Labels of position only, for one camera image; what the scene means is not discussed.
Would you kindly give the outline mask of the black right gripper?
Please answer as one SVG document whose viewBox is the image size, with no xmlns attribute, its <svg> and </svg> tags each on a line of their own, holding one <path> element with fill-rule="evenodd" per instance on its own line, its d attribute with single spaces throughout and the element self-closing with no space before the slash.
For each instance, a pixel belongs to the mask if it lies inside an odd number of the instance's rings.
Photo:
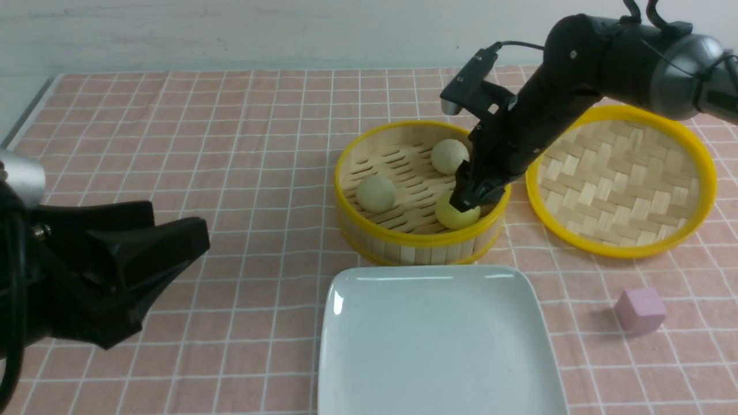
<svg viewBox="0 0 738 415">
<path fill-rule="evenodd" d="M 590 107 L 600 92 L 574 76 L 537 69 L 515 100 L 495 115 L 485 145 L 472 162 L 462 162 L 454 174 L 450 205 L 461 213 L 495 206 L 511 182 L 523 174 Z"/>
</svg>

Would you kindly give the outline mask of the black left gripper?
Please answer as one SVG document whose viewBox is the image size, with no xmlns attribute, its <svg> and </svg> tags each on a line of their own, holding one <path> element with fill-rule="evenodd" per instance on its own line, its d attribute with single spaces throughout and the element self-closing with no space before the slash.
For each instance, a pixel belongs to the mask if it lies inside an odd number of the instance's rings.
<svg viewBox="0 0 738 415">
<path fill-rule="evenodd" d="M 2 358 L 46 337 L 111 349 L 210 249 L 200 217 L 155 225 L 151 201 L 28 208 L 2 186 Z"/>
</svg>

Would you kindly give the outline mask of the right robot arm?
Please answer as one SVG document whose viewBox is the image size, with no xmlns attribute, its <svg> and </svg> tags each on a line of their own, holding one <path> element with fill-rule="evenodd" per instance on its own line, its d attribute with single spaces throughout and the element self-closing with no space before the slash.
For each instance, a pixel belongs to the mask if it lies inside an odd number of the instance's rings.
<svg viewBox="0 0 738 415">
<path fill-rule="evenodd" d="M 603 98 L 669 120 L 702 113 L 736 124 L 736 57 L 686 22 L 567 16 L 517 93 L 487 81 L 505 46 L 478 50 L 440 93 L 446 115 L 466 110 L 478 120 L 470 159 L 455 173 L 450 203 L 458 211 L 498 203 L 505 186 Z"/>
</svg>

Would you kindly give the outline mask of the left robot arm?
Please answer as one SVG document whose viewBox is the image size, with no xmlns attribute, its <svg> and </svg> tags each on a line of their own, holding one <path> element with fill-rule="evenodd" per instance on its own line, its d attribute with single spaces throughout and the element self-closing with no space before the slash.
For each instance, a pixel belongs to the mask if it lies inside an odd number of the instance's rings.
<svg viewBox="0 0 738 415">
<path fill-rule="evenodd" d="M 155 223 L 148 200 L 69 207 L 42 203 L 39 162 L 2 150 L 2 208 L 27 232 L 26 346 L 46 337 L 111 349 L 142 331 L 164 290 L 210 250 L 208 223 Z"/>
</svg>

